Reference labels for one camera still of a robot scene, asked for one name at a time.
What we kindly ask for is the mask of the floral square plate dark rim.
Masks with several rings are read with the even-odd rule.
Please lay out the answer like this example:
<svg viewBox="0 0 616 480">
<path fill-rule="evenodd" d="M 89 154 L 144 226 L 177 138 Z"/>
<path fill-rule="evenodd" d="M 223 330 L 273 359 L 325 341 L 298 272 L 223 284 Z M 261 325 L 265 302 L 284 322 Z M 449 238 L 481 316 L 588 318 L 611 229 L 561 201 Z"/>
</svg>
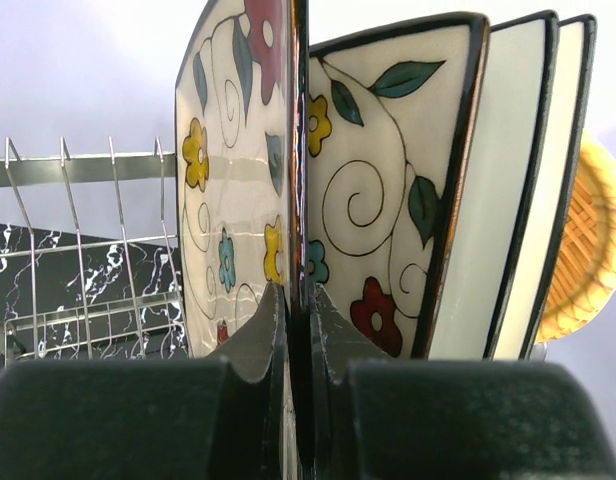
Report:
<svg viewBox="0 0 616 480">
<path fill-rule="evenodd" d="M 304 306 L 307 5 L 210 1 L 175 83 L 177 223 L 188 352 L 252 337 L 277 285 Z"/>
</svg>

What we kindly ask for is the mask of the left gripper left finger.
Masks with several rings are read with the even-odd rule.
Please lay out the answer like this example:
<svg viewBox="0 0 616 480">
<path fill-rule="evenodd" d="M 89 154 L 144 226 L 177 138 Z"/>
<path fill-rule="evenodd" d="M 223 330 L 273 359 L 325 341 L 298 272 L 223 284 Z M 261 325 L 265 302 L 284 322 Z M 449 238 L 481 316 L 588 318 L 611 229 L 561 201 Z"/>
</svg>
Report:
<svg viewBox="0 0 616 480">
<path fill-rule="evenodd" d="M 0 479 L 278 479 L 285 301 L 193 360 L 29 361 L 0 372 Z"/>
</svg>

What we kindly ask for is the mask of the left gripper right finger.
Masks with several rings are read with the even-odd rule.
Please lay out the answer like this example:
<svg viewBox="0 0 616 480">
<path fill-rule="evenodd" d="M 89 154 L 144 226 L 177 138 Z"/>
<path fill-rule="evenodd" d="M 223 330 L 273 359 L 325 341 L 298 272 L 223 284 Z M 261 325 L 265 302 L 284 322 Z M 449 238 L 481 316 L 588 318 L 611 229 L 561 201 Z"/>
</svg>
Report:
<svg viewBox="0 0 616 480">
<path fill-rule="evenodd" d="M 587 393 L 538 361 L 396 360 L 311 293 L 320 479 L 616 479 Z"/>
</svg>

